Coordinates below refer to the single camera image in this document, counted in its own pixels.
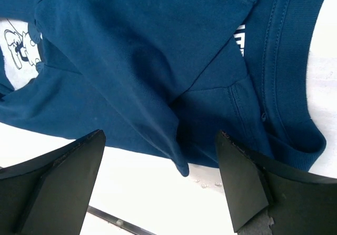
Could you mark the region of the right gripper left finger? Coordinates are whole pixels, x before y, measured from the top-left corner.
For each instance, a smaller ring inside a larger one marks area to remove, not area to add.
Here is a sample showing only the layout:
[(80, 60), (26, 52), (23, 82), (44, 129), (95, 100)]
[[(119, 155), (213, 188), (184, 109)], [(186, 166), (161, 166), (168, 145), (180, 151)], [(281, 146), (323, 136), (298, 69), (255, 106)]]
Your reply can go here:
[(1, 234), (80, 234), (105, 142), (96, 130), (1, 168)]

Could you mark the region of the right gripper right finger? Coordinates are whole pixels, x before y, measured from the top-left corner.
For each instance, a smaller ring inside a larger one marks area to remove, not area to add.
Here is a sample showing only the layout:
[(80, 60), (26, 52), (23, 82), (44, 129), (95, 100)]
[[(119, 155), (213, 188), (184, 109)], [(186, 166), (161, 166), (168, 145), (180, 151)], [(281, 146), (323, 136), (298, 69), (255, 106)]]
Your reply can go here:
[(336, 234), (336, 179), (305, 172), (236, 144), (215, 140), (236, 234)]

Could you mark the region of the blue t shirt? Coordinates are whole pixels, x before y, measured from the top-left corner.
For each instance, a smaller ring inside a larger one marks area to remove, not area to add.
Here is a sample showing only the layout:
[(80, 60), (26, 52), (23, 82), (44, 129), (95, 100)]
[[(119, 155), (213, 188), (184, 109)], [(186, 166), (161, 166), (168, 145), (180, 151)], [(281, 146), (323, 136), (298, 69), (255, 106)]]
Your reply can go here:
[(216, 168), (218, 132), (308, 171), (324, 0), (1, 0), (1, 122)]

